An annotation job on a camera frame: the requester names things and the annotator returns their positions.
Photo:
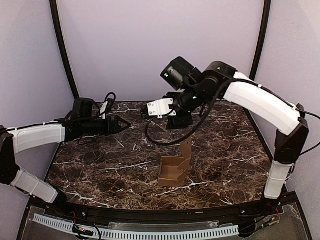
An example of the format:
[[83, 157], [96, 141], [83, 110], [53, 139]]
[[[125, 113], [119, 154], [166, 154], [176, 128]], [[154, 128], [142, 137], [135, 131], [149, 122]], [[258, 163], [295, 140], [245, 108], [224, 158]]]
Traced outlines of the brown cardboard box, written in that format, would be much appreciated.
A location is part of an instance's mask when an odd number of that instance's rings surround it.
[[158, 176], [161, 187], [179, 188], [184, 186], [192, 159], [192, 138], [180, 143], [181, 156], [162, 156]]

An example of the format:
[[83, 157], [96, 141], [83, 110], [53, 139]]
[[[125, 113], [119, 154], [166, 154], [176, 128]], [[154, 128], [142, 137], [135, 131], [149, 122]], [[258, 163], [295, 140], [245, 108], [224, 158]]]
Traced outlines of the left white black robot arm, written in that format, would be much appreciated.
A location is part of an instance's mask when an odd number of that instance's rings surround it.
[[115, 101], [108, 98], [93, 115], [97, 103], [90, 98], [76, 98], [72, 110], [64, 118], [30, 126], [0, 127], [0, 182], [51, 204], [60, 218], [71, 213], [66, 195], [57, 187], [30, 174], [16, 163], [16, 155], [37, 147], [70, 142], [84, 135], [110, 136], [130, 128], [121, 117], [109, 116]]

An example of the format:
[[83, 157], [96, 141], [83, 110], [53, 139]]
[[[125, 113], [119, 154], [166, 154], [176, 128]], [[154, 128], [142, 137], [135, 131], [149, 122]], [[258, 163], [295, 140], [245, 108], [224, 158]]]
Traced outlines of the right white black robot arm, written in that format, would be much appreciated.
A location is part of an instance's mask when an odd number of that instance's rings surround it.
[[275, 151], [264, 188], [264, 199], [255, 205], [255, 213], [266, 217], [275, 208], [282, 188], [309, 135], [301, 104], [294, 105], [249, 79], [236, 68], [212, 62], [199, 71], [183, 57], [172, 60], [160, 76], [181, 94], [173, 99], [173, 109], [183, 117], [214, 99], [237, 104], [276, 127]]

